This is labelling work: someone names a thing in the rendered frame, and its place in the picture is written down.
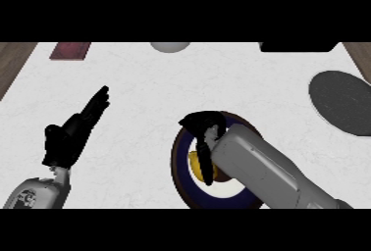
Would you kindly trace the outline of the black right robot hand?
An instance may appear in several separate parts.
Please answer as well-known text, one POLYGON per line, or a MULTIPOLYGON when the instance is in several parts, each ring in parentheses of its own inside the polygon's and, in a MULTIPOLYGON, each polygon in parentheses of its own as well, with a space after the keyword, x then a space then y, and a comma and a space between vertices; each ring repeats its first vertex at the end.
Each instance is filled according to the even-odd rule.
POLYGON ((202 180, 206 186, 212 183, 211 150, 225 132, 225 119, 217 111, 190 113, 178 121, 180 126, 194 137, 194 150, 202 180))

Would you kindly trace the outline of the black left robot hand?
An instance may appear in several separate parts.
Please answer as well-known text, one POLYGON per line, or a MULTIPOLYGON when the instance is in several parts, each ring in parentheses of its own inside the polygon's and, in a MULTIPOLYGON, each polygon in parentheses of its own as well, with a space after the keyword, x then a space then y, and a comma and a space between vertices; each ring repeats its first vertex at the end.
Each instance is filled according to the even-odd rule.
POLYGON ((82 111, 75 113, 63 125, 44 128, 44 157, 48 167, 69 169, 82 153, 91 130, 109 106, 109 88, 103 86, 91 97, 82 111))

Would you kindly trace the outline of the yellow lemon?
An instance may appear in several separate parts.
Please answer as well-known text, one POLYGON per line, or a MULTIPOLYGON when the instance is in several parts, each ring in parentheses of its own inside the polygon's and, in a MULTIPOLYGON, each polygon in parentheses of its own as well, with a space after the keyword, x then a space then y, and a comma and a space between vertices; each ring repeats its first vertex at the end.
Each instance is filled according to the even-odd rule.
POLYGON ((191 173, 199 181, 202 181, 202 174, 200 174, 200 168, 199 168, 199 162, 197 162, 197 156, 196 151, 190 151, 187 153, 187 159, 189 159, 189 166, 191 173))

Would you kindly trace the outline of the blue and white plate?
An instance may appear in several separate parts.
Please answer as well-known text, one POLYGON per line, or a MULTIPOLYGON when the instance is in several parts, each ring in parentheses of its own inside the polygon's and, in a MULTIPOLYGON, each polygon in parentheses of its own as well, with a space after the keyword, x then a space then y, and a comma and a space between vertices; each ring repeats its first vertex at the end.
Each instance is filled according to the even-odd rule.
POLYGON ((258 209, 261 201, 245 187, 234 195, 217 198, 194 184, 187 164, 187 151, 191 141, 193 136, 181 128, 171 150, 171 176, 186 205, 191 209, 258 209))

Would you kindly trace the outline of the grey round bowl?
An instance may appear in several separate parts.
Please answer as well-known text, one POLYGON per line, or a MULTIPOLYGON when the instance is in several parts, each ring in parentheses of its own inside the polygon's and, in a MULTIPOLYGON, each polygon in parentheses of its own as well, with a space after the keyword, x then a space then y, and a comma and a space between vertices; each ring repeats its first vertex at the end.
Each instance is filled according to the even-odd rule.
POLYGON ((162 53, 177 53, 183 51, 189 43, 187 42, 152 42, 150 46, 153 49, 162 53))

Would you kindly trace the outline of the dark red flat board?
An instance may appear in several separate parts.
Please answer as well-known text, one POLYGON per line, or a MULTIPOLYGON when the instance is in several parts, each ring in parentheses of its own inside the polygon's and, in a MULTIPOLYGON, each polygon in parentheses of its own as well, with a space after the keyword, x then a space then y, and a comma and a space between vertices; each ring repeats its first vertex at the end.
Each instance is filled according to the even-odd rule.
POLYGON ((48 59, 82 61, 85 59, 89 45, 89 42, 57 42, 48 59))

